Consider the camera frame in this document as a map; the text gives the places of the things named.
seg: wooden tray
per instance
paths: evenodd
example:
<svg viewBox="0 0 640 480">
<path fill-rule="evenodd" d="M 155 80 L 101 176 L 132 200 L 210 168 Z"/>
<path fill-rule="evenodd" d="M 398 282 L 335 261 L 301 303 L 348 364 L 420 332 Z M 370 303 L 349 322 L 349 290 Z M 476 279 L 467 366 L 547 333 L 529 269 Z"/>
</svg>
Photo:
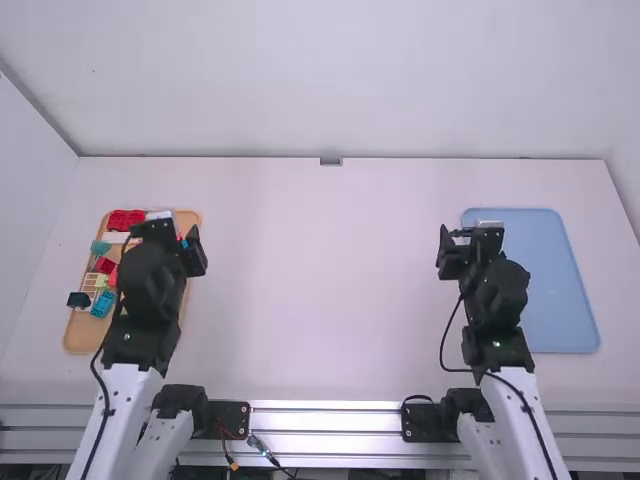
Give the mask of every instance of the wooden tray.
<svg viewBox="0 0 640 480">
<path fill-rule="evenodd" d="M 186 235 L 192 225 L 197 224 L 200 226 L 200 216 L 191 210 L 176 210 L 174 212 L 176 221 L 178 222 L 178 226 L 180 228 L 180 232 L 183 235 Z M 109 215 L 111 212 L 107 213 L 103 218 L 102 222 L 100 222 L 100 228 L 98 228 L 98 233 L 96 235 L 96 240 L 100 240 L 102 238 L 102 234 L 107 231 L 107 221 L 109 219 Z M 127 250 L 132 248 L 134 245 L 127 246 Z M 120 263 L 120 250 L 122 248 L 122 244 L 113 244 L 111 250 L 107 252 L 105 255 L 106 258 L 113 260 L 116 263 Z M 89 271 L 90 266 L 93 264 L 94 255 L 89 252 L 89 259 L 87 260 L 87 266 L 85 267 L 84 272 L 82 273 L 82 278 L 80 279 L 80 286 L 82 286 L 82 282 L 84 280 L 84 275 Z M 187 281 L 187 287 L 184 292 L 182 307 L 180 309 L 180 324 L 182 325 L 182 321 L 184 318 L 184 308 L 187 303 L 187 295 L 189 293 L 189 281 Z M 67 329 L 63 338 L 63 345 L 67 352 L 69 353 L 93 353 L 95 352 L 104 335 L 107 333 L 109 329 L 109 325 L 111 325 L 111 315 L 113 314 L 113 307 L 111 311 L 105 318 L 97 318 L 89 313 L 90 309 L 87 310 L 72 310 L 71 315 L 69 316 L 69 322 L 67 323 Z"/>
</svg>

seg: white wall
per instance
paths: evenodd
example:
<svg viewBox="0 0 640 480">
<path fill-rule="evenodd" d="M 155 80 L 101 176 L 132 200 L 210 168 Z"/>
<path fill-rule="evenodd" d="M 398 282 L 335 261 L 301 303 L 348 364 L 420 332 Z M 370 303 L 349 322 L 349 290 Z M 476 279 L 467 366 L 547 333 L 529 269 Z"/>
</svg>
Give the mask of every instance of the white wall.
<svg viewBox="0 0 640 480">
<path fill-rule="evenodd" d="M 634 0 L 0 2 L 87 155 L 606 157 L 640 233 Z"/>
<path fill-rule="evenodd" d="M 0 354 L 22 308 L 77 161 L 78 157 L 0 72 Z"/>
</svg>

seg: cable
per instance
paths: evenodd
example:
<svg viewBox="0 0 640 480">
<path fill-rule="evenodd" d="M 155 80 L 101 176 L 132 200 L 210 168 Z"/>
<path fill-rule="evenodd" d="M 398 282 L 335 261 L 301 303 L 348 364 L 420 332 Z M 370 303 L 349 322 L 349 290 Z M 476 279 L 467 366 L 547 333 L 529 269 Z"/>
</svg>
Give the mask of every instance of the cable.
<svg viewBox="0 0 640 480">
<path fill-rule="evenodd" d="M 120 274 L 120 264 L 122 263 L 122 257 L 124 256 L 124 251 L 127 248 L 127 245 L 129 244 L 129 240 L 131 240 L 131 234 L 127 236 L 126 240 L 122 244 L 122 248 L 120 249 L 120 263 L 118 264 L 118 267 L 117 267 L 118 274 Z M 111 316 L 111 318 L 112 319 L 118 318 L 120 316 L 121 311 L 122 311 L 122 290 L 118 289 L 118 293 L 116 295 L 116 305 L 114 307 L 113 315 Z M 107 330 L 107 333 L 105 334 L 104 338 L 102 339 L 102 342 L 100 343 L 100 346 L 98 347 L 98 350 L 96 351 L 95 355 L 91 359 L 91 362 L 89 363 L 89 370 L 91 370 L 91 374 L 93 375 L 93 378 L 95 378 L 96 381 L 98 382 L 98 385 L 100 386 L 100 390 L 102 391 L 102 396 L 104 397 L 104 412 L 102 415 L 102 421 L 100 422 L 100 428 L 98 429 L 98 434 L 96 435 L 96 439 L 93 442 L 93 446 L 91 447 L 91 452 L 89 452 L 89 457 L 87 457 L 87 463 L 84 466 L 84 470 L 82 471 L 82 476 L 80 477 L 80 480 L 86 480 L 87 475 L 89 474 L 91 463 L 93 462 L 93 458 L 96 455 L 96 451 L 98 450 L 98 446 L 100 445 L 100 440 L 102 440 L 102 435 L 104 434 L 104 430 L 107 426 L 107 420 L 109 420 L 109 417 L 112 415 L 111 401 L 109 399 L 109 391 L 107 390 L 107 386 L 105 385 L 104 380 L 102 380 L 102 377 L 96 370 L 96 360 L 98 359 L 98 356 L 100 355 L 100 353 L 102 353 L 102 351 L 104 350 L 104 341 L 109 336 L 109 332 L 111 331 L 112 326 L 113 326 L 113 321 L 111 322 L 111 325 L 109 325 L 109 329 Z"/>
<path fill-rule="evenodd" d="M 460 295 L 458 297 L 458 301 L 456 302 L 456 306 L 453 308 L 453 312 L 451 312 L 451 316 L 449 317 L 449 321 L 447 322 L 447 326 L 444 329 L 444 333 L 442 334 L 442 340 L 440 341 L 440 352 L 438 355 L 438 359 L 440 361 L 440 368 L 442 368 L 445 372 L 450 372 L 450 373 L 475 373 L 473 370 L 469 369 L 469 368 L 449 368 L 444 364 L 444 360 L 443 360 L 443 352 L 444 352 L 444 344 L 445 341 L 447 340 L 447 334 L 449 333 L 449 329 L 451 328 L 451 324 L 453 323 L 453 319 L 456 316 L 456 313 L 458 312 L 458 308 L 460 307 L 460 304 L 462 303 L 462 299 L 463 296 Z M 499 377 L 498 375 L 495 375 L 491 372 L 484 372 L 484 375 L 493 378 L 494 380 L 498 380 L 499 382 L 502 382 L 504 385 L 506 385 L 507 387 L 509 387 L 513 393 L 516 394 L 516 396 L 520 399 L 520 401 L 522 402 L 522 406 L 523 406 L 523 410 L 529 415 L 529 420 L 531 420 L 531 424 L 533 425 L 533 429 L 536 432 L 536 437 L 538 438 L 538 443 L 540 443 L 540 448 L 542 449 L 542 454 L 544 455 L 544 459 L 547 462 L 547 467 L 549 468 L 549 471 L 551 472 L 551 477 L 553 478 L 553 480 L 558 480 L 558 476 L 556 474 L 556 470 L 553 467 L 553 462 L 551 461 L 551 456 L 549 455 L 549 451 L 547 450 L 547 446 L 544 443 L 544 439 L 542 438 L 542 432 L 540 432 L 540 427 L 538 426 L 538 422 L 536 421 L 536 418 L 533 415 L 533 410 L 531 409 L 531 406 L 529 405 L 529 403 L 527 402 L 527 399 L 524 398 L 524 395 L 520 392 L 520 390 L 518 390 L 515 386 L 513 386 L 513 384 L 511 384 L 510 382 L 508 382 L 507 380 L 505 380 L 502 377 Z"/>
<path fill-rule="evenodd" d="M 235 438 L 236 440 L 239 440 L 239 439 L 231 435 L 229 431 L 226 428 L 224 428 L 222 425 L 218 424 L 218 428 L 220 429 L 220 440 L 222 441 L 222 451 L 224 452 L 224 458 L 229 464 L 229 468 L 231 468 L 231 470 L 235 472 L 238 470 L 238 468 L 240 468 L 240 466 L 231 457 L 231 455 L 229 455 L 229 450 L 227 450 L 227 441 L 225 439 L 225 435 L 229 435 L 231 438 Z"/>
</svg>

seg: metal frame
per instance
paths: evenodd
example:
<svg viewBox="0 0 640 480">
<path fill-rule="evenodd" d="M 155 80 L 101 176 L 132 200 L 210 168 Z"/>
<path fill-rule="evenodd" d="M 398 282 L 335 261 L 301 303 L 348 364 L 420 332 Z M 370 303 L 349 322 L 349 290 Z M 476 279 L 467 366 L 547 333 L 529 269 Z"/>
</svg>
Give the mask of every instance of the metal frame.
<svg viewBox="0 0 640 480">
<path fill-rule="evenodd" d="M 283 466 L 475 469 L 460 444 L 408 444 L 401 402 L 251 400 L 251 430 Z M 570 470 L 640 472 L 640 405 L 549 404 L 549 424 Z M 0 405 L 1 463 L 71 463 L 91 405 Z M 229 441 L 245 466 L 270 466 L 245 442 Z M 190 440 L 180 462 L 227 463 L 217 440 Z"/>
</svg>

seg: red toy block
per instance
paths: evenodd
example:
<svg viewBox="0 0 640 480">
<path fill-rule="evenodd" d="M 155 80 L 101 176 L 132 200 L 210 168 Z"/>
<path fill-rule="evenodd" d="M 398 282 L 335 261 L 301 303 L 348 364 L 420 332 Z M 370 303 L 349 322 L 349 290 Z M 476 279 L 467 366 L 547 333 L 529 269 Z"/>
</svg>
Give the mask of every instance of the red toy block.
<svg viewBox="0 0 640 480">
<path fill-rule="evenodd" d="M 143 223 L 145 214 L 143 210 L 114 210 L 109 215 L 107 230 L 116 232 L 128 232 L 131 225 Z"/>
<path fill-rule="evenodd" d="M 110 275 L 115 268 L 116 262 L 104 257 L 98 257 L 98 260 L 96 260 L 96 264 L 93 266 L 94 271 L 107 275 Z"/>
<path fill-rule="evenodd" d="M 117 283 L 118 283 L 118 269 L 114 268 L 113 270 L 111 270 L 111 275 L 109 275 L 109 286 L 111 288 L 116 288 Z"/>
</svg>

